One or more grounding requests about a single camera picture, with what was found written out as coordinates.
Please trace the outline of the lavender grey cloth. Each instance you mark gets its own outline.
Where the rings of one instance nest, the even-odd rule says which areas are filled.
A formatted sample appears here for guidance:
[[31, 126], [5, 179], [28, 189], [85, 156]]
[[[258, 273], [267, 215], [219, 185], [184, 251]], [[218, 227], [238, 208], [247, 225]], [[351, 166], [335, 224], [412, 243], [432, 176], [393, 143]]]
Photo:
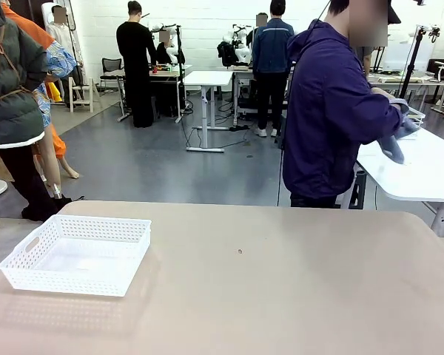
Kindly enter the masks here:
[[397, 141], [401, 138], [414, 134], [420, 129], [420, 127], [408, 116], [410, 107], [406, 100], [402, 98], [391, 98], [389, 103], [391, 105], [398, 105], [401, 115], [401, 124], [393, 135], [385, 136], [384, 138], [379, 139], [377, 142], [382, 153], [387, 158], [395, 163], [403, 164], [405, 158]]

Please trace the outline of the white perforated plastic basket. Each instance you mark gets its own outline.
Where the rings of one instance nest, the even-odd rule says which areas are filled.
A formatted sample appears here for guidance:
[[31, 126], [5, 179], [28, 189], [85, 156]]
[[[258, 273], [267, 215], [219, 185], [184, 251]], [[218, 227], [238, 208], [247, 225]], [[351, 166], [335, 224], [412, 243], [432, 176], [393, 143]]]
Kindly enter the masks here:
[[124, 297], [150, 246], [151, 221], [53, 215], [0, 262], [15, 290]]

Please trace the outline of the person's right forearm purple sleeve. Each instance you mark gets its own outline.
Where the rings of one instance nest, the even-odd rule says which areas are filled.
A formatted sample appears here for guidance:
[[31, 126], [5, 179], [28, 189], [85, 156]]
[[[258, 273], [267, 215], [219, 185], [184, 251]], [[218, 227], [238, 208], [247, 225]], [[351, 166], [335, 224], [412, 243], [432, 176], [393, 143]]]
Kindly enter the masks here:
[[362, 144], [393, 135], [401, 124], [398, 105], [391, 105], [382, 95], [365, 91], [358, 98], [359, 141]]

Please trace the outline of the long desk with boards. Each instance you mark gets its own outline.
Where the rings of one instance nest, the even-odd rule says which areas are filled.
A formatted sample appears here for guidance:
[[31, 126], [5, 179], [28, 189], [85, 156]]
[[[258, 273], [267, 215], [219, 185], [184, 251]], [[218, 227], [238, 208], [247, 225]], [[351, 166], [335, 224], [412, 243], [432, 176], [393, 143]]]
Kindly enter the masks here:
[[[369, 83], [374, 87], [379, 87], [384, 91], [399, 97], [406, 77], [402, 75], [386, 75], [380, 73], [370, 73]], [[443, 91], [444, 81], [430, 73], [413, 73], [406, 87], [405, 99], [418, 111], [421, 111], [428, 98], [433, 98]]]

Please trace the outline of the person in purple jacket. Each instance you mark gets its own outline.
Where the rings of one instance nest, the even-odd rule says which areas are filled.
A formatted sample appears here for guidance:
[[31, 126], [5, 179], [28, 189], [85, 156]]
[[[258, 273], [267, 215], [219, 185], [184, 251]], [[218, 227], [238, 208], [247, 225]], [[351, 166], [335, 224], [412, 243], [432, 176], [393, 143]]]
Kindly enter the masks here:
[[291, 205], [331, 209], [354, 182], [358, 98], [373, 86], [354, 51], [387, 28], [386, 0], [330, 0], [324, 20], [289, 40], [295, 63], [284, 132]]

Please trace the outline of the white side table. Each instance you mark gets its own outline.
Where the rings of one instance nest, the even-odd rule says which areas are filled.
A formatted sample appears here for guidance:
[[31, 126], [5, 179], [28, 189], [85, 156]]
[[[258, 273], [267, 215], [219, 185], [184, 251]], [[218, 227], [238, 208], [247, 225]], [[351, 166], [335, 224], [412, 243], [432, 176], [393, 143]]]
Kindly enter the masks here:
[[376, 142], [360, 147], [357, 164], [389, 198], [429, 207], [435, 203], [431, 229], [444, 237], [444, 140], [421, 128], [398, 144], [402, 164], [387, 158]]

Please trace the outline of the person behind blue jacket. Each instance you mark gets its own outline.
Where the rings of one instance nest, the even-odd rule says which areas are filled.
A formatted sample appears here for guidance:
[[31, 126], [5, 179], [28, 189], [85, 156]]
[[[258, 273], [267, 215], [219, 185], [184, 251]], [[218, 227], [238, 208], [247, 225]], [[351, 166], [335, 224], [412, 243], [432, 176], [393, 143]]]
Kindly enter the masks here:
[[258, 70], [258, 62], [260, 59], [260, 36], [262, 30], [267, 25], [267, 22], [268, 15], [266, 13], [258, 13], [256, 15], [256, 26], [247, 37], [247, 44], [252, 51], [251, 68], [253, 73], [256, 73]]

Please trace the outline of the grey robot desk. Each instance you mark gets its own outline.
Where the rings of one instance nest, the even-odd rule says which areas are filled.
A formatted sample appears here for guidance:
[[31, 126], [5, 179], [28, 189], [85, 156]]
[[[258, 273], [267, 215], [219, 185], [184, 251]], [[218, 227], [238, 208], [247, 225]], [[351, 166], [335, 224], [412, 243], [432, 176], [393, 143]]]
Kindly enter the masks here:
[[232, 68], [233, 126], [248, 114], [258, 113], [258, 84], [248, 67]]

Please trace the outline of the white and black background robot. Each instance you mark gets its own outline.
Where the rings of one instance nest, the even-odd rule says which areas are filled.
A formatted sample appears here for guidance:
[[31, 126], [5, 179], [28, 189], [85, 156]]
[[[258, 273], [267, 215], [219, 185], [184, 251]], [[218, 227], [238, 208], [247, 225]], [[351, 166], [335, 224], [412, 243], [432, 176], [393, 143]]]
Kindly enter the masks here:
[[247, 36], [251, 26], [233, 24], [232, 29], [223, 36], [217, 46], [218, 57], [224, 67], [248, 67], [251, 63], [251, 51], [247, 45]]

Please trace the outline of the white standing desk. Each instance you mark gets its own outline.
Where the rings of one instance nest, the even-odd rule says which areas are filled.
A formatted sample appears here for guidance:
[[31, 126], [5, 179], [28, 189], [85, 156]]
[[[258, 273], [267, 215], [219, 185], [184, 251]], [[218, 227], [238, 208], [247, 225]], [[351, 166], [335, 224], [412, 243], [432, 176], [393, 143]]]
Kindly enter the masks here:
[[201, 126], [195, 127], [201, 131], [201, 145], [189, 146], [188, 152], [224, 153], [224, 148], [210, 148], [208, 141], [209, 130], [228, 130], [226, 127], [217, 127], [215, 124], [215, 90], [230, 84], [232, 71], [193, 71], [184, 79], [190, 87], [201, 88]]

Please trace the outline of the black pole stand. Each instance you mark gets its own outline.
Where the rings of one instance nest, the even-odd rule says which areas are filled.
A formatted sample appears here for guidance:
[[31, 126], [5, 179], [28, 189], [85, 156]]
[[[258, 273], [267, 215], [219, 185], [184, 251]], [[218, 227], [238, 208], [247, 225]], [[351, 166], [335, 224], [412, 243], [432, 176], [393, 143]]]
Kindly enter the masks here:
[[186, 94], [184, 86], [184, 68], [183, 68], [183, 51], [181, 42], [181, 26], [175, 26], [176, 36], [177, 36], [177, 55], [178, 60], [178, 83], [177, 83], [177, 95], [178, 95], [178, 114], [179, 118], [182, 118], [184, 111], [186, 110], [186, 100], [184, 95]]

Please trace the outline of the seated person in black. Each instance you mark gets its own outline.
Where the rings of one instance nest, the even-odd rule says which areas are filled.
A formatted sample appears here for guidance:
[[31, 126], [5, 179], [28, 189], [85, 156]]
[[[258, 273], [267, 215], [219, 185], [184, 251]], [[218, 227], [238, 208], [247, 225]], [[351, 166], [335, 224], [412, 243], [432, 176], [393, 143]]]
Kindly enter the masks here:
[[159, 64], [177, 64], [178, 49], [173, 43], [173, 34], [169, 30], [161, 30], [158, 36], [157, 62]]

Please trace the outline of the black mesh chair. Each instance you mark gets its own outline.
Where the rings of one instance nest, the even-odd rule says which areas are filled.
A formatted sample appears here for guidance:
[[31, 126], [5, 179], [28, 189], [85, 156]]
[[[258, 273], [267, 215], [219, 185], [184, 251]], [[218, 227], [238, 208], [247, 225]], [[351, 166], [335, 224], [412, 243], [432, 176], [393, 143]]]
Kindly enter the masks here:
[[102, 58], [102, 75], [100, 76], [100, 85], [106, 90], [109, 82], [118, 84], [120, 77], [123, 75], [123, 59]]

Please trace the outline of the figure in white shirt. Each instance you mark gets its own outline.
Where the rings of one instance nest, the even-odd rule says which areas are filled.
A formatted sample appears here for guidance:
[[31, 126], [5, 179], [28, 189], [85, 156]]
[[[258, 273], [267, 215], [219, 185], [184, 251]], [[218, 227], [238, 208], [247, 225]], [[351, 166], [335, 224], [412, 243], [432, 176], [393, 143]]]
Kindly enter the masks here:
[[72, 77], [74, 84], [82, 85], [82, 72], [81, 72], [81, 54], [75, 46], [75, 39], [72, 31], [67, 24], [67, 11], [65, 7], [55, 4], [51, 8], [53, 14], [53, 21], [49, 23], [49, 34], [75, 59], [76, 66], [67, 76], [61, 80], [64, 89], [64, 102], [67, 108], [70, 108], [70, 97], [76, 99], [75, 93], [70, 94], [69, 77]]

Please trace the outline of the mannequin in orange clothes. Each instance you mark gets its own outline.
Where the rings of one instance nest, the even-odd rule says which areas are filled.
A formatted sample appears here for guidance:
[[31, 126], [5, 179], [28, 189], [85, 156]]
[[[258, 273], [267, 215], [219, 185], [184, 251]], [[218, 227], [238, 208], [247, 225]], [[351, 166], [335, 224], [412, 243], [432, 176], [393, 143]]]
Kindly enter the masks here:
[[[73, 71], [76, 66], [75, 59], [45, 30], [35, 22], [18, 15], [10, 8], [8, 0], [1, 0], [1, 7], [5, 16], [14, 21], [18, 27], [28, 34], [35, 42], [40, 44], [46, 52], [47, 76], [45, 82], [54, 82], [64, 78]], [[33, 91], [38, 103], [44, 124], [44, 138], [38, 142], [38, 152], [41, 157], [40, 164], [44, 170], [44, 176], [53, 190], [54, 200], [57, 203], [66, 204], [71, 201], [62, 194], [61, 175], [58, 166], [58, 158], [53, 143], [53, 126], [51, 123], [51, 103], [47, 94], [46, 85], [40, 84]]]

